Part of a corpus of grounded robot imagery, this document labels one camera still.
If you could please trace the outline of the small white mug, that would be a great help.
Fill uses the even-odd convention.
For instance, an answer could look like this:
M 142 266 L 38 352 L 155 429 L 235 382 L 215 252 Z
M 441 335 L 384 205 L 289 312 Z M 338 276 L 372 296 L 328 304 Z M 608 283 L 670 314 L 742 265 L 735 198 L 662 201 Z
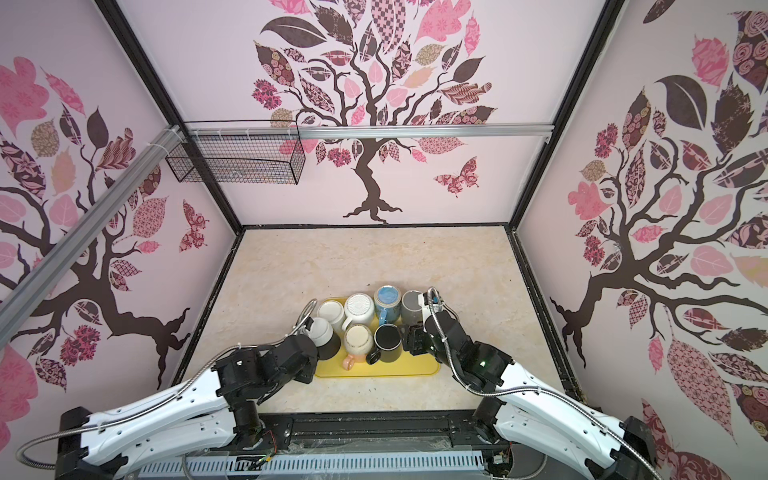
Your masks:
M 346 313 L 341 302 L 333 299 L 324 301 L 317 309 L 317 316 L 325 319 L 337 334 L 342 334 Z

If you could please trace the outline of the cream and peach mug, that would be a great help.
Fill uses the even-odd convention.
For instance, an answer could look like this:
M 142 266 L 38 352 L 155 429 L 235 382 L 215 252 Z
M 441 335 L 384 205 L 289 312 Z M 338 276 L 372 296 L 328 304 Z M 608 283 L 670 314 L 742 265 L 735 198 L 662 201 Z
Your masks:
M 355 324 L 345 331 L 343 344 L 347 356 L 342 362 L 342 368 L 350 371 L 355 365 L 366 363 L 366 357 L 374 346 L 373 334 L 367 326 Z

